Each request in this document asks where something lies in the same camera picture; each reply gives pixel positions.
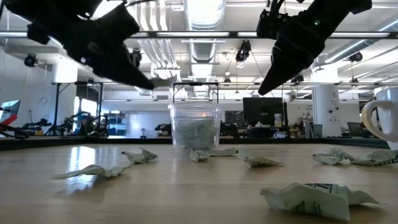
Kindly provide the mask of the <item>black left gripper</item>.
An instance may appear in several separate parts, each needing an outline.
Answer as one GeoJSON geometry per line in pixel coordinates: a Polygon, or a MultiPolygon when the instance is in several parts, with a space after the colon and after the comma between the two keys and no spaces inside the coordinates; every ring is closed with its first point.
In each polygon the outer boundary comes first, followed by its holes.
{"type": "Polygon", "coordinates": [[[67,54],[101,78],[152,90],[153,83],[132,64],[124,44],[137,32],[136,20],[120,4],[99,19],[84,21],[66,45],[67,54]]]}

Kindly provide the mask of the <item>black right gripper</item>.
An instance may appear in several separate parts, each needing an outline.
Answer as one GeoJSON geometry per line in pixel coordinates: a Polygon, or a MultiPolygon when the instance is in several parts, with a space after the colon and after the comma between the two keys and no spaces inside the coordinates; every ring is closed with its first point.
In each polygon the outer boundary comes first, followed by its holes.
{"type": "Polygon", "coordinates": [[[325,48],[326,14],[278,14],[274,19],[272,65],[258,89],[260,95],[299,75],[325,48]]]}

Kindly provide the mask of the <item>black monitor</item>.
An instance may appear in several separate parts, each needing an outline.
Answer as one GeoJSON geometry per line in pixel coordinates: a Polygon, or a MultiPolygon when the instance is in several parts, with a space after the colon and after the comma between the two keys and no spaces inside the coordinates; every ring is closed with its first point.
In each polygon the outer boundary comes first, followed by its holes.
{"type": "Polygon", "coordinates": [[[274,126],[275,115],[283,113],[282,98],[243,98],[244,120],[248,123],[274,126]]]}

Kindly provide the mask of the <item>white pillar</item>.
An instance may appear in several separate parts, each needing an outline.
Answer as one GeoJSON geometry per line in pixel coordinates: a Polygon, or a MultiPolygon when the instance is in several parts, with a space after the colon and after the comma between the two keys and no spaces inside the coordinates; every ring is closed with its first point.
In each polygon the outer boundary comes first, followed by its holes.
{"type": "Polygon", "coordinates": [[[340,137],[340,101],[338,93],[338,69],[335,64],[313,65],[312,87],[313,121],[322,125],[323,137],[340,137]]]}

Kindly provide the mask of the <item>clear plastic cup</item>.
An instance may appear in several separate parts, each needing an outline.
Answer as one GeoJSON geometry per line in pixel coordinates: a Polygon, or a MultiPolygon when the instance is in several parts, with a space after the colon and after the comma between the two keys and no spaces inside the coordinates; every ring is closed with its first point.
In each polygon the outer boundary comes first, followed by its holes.
{"type": "Polygon", "coordinates": [[[183,146],[181,138],[183,136],[213,136],[215,139],[216,147],[220,140],[220,129],[222,120],[222,107],[217,103],[211,102],[178,102],[168,105],[171,118],[171,128],[172,128],[172,142],[177,150],[191,151],[192,149],[187,149],[183,146]],[[201,119],[212,119],[217,127],[219,128],[218,133],[211,134],[192,134],[192,133],[178,133],[176,132],[177,123],[179,121],[185,120],[201,120],[201,119]]]}

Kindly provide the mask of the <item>black office chair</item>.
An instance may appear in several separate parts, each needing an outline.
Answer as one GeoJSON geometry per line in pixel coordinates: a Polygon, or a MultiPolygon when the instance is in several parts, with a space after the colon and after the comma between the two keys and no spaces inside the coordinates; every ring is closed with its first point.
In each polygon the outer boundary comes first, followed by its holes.
{"type": "Polygon", "coordinates": [[[366,137],[361,123],[347,122],[347,125],[351,137],[366,137]]]}

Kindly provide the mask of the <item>white ceramic mug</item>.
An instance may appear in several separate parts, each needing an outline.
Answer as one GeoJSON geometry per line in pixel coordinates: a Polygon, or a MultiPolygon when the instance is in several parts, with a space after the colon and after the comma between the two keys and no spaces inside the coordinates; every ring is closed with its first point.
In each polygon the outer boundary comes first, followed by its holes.
{"type": "Polygon", "coordinates": [[[363,107],[361,120],[368,131],[385,140],[391,150],[398,151],[398,87],[377,92],[376,100],[363,107]],[[381,131],[371,120],[373,109],[377,110],[381,131]]]}

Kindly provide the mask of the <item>tilted red white screen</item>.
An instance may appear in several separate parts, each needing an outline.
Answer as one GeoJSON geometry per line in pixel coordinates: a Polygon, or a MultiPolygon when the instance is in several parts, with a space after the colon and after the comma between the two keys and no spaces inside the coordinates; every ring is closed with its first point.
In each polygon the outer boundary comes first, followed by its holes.
{"type": "Polygon", "coordinates": [[[10,125],[17,119],[21,101],[7,101],[0,106],[0,124],[10,125]]]}

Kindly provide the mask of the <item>black aluminium table frame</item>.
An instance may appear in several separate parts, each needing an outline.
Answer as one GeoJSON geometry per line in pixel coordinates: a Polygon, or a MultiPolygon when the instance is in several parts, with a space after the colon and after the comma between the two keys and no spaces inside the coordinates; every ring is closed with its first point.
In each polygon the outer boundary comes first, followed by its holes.
{"type": "MultiPolygon", "coordinates": [[[[84,144],[172,144],[170,138],[166,139],[134,139],[134,138],[29,138],[12,139],[0,138],[0,151],[10,151],[18,149],[71,146],[84,144]]],[[[250,145],[250,144],[334,144],[342,146],[361,146],[377,147],[387,149],[389,146],[382,139],[364,139],[364,138],[317,138],[317,139],[220,139],[220,144],[227,145],[250,145]]]]}

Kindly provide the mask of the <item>silver ventilation duct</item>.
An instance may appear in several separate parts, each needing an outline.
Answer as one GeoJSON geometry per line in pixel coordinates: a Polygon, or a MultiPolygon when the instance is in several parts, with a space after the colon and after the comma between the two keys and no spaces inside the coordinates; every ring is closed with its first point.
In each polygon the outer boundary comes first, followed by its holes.
{"type": "MultiPolygon", "coordinates": [[[[226,0],[183,0],[186,28],[189,31],[216,31],[223,28],[226,0]]],[[[194,62],[208,63],[214,59],[216,44],[192,43],[194,62]]]]}

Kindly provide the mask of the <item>tall black stand frame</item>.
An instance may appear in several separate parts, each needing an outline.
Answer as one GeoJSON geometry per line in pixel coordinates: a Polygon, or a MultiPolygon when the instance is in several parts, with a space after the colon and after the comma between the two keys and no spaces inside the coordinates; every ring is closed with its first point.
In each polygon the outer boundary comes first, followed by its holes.
{"type": "Polygon", "coordinates": [[[50,129],[45,133],[46,135],[49,136],[56,136],[56,127],[57,127],[57,121],[58,121],[58,105],[59,105],[59,99],[60,99],[60,93],[65,90],[67,87],[70,85],[75,85],[75,86],[96,86],[99,85],[99,100],[98,100],[98,109],[97,109],[97,116],[99,116],[102,112],[102,104],[103,104],[103,91],[104,91],[104,83],[103,82],[94,82],[93,80],[91,81],[75,81],[75,82],[53,82],[53,85],[56,86],[56,95],[55,95],[55,108],[54,108],[54,119],[52,126],[50,129]]]}

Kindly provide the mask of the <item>slanted silver duct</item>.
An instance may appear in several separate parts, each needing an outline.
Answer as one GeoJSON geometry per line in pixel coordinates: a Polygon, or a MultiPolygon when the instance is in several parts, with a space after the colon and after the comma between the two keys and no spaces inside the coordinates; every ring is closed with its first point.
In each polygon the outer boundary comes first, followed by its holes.
{"type": "MultiPolygon", "coordinates": [[[[385,24],[385,25],[379,25],[376,27],[376,31],[380,32],[394,32],[398,31],[398,16],[390,19],[390,21],[385,24]]],[[[344,58],[347,58],[360,50],[363,50],[370,45],[375,44],[376,42],[379,42],[381,39],[376,38],[376,39],[354,39],[351,42],[348,42],[344,46],[338,48],[337,50],[327,54],[323,58],[323,63],[324,64],[331,64],[331,63],[336,63],[340,60],[343,60],[344,58]]]]}

